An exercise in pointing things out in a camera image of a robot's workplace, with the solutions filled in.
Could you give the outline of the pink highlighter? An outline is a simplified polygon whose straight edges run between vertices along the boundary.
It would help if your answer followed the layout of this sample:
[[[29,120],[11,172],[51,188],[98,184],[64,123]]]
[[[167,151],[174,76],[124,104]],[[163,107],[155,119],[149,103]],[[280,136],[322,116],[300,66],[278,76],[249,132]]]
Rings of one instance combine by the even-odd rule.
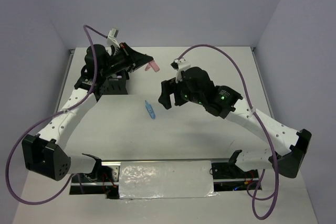
[[[152,69],[154,72],[160,71],[160,67],[154,60],[150,61],[145,67],[145,71],[149,71],[150,69]]]

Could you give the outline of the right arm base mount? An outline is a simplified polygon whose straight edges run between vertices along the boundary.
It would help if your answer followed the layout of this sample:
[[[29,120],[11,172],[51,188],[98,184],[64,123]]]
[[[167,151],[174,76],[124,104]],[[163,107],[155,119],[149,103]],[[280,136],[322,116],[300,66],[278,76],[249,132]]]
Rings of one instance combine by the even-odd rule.
[[[243,172],[229,162],[211,163],[209,173],[213,177],[215,192],[242,191],[248,186],[250,186],[249,189],[255,189],[259,181],[257,170]]]

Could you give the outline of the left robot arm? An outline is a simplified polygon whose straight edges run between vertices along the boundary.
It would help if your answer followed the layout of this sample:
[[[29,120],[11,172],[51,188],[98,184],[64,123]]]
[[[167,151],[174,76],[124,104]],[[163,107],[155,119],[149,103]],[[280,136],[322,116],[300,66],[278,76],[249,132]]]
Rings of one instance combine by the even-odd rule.
[[[124,42],[110,51],[100,44],[88,47],[85,65],[67,102],[36,135],[27,134],[23,138],[26,168],[55,181],[76,173],[84,174],[92,182],[98,181],[103,174],[102,160],[89,153],[68,156],[64,151],[68,140],[86,113],[107,94],[113,77],[117,74],[128,77],[130,72],[153,60]]]

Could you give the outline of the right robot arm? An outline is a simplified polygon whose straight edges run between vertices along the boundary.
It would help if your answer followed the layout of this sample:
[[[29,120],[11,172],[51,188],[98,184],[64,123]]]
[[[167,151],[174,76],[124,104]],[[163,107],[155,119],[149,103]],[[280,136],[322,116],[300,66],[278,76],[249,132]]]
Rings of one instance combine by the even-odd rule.
[[[214,85],[208,73],[199,67],[182,72],[180,80],[162,81],[158,102],[166,109],[172,107],[170,95],[174,95],[176,106],[187,102],[201,105],[209,114],[236,123],[272,144],[261,152],[234,151],[228,161],[228,171],[233,177],[256,169],[275,169],[284,177],[297,177],[312,137],[308,130],[289,128],[253,109],[237,91]]]

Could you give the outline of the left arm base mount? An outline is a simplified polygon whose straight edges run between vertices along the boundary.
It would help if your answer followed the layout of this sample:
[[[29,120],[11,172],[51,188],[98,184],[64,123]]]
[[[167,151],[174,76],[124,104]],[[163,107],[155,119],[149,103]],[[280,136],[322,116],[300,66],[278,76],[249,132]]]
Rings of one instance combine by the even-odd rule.
[[[75,175],[71,179],[69,195],[101,195],[106,199],[119,199],[120,165],[103,163],[97,178],[90,178],[87,174]]]

